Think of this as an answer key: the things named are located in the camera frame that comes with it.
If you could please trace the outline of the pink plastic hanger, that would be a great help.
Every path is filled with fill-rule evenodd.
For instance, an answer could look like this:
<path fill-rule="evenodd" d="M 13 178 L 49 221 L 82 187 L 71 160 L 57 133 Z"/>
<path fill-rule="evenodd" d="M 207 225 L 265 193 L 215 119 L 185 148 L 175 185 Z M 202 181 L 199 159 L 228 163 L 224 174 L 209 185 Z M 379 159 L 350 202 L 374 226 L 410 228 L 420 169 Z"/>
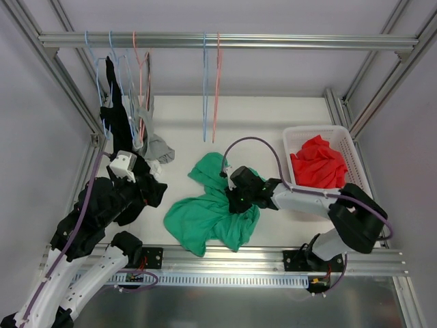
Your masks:
<path fill-rule="evenodd" d="M 219 92 L 221 84 L 221 71 L 222 71 L 222 49 L 221 49 L 221 35 L 217 33 L 217 56 L 216 56 L 216 82 L 214 90 L 214 115 L 213 115 L 213 126 L 212 126 L 212 143 L 216 139 L 216 124 L 219 108 Z"/>

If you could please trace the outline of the green tank top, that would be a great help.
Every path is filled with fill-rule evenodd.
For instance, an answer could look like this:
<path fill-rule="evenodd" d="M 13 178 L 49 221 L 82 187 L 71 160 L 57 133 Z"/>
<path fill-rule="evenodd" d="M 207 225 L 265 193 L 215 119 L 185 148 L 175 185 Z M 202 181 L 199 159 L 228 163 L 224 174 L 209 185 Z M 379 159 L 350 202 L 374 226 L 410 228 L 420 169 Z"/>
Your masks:
<path fill-rule="evenodd" d="M 203 186 L 204 194 L 174 203 L 163 219 L 166 230 L 198 257 L 205 255 L 206 243 L 211 240 L 238 251 L 250 241 L 260 218 L 256 206 L 240 214 L 229 212 L 227 182 L 219 176 L 222 161 L 223 155 L 218 152 L 204 155 L 188 173 L 191 180 Z"/>

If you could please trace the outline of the red tank top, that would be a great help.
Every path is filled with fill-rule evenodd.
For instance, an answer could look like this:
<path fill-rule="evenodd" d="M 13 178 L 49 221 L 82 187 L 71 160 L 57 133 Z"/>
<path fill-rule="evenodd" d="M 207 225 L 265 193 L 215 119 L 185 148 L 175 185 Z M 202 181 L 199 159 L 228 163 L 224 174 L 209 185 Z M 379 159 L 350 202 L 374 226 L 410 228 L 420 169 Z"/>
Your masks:
<path fill-rule="evenodd" d="M 306 141 L 290 159 L 297 185 L 319 189 L 346 185 L 348 166 L 343 156 L 320 135 Z"/>

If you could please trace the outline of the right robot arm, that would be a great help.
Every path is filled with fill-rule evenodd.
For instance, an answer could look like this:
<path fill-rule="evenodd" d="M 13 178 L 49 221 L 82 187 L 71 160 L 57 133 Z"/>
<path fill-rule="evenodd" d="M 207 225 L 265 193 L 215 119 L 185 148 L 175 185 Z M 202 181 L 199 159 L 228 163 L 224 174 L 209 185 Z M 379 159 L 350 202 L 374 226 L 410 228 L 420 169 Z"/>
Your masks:
<path fill-rule="evenodd" d="M 270 210 L 295 210 L 328 219 L 333 228 L 316 234 L 293 261 L 312 271 L 324 271 L 337 256 L 356 251 L 370 254 L 388 215 L 359 186 L 348 183 L 340 189 L 317 189 L 290 184 L 282 179 L 263 180 L 248 167 L 225 167 L 225 195 L 229 211 L 244 213 L 253 206 Z"/>

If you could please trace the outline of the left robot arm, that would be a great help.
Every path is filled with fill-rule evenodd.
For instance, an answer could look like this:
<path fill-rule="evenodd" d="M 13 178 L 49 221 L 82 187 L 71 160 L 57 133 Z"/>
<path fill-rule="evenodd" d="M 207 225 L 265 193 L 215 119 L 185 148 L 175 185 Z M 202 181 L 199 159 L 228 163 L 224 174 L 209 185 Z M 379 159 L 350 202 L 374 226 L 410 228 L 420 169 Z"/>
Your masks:
<path fill-rule="evenodd" d="M 110 223 L 132 223 L 144 207 L 158 207 L 167 188 L 149 173 L 133 179 L 110 175 L 90 180 L 73 210 L 57 226 L 42 279 L 21 310 L 4 317 L 1 326 L 73 327 L 112 275 L 124 268 L 145 268 L 142 241 L 122 231 L 113 237 L 97 263 L 73 281 Z"/>

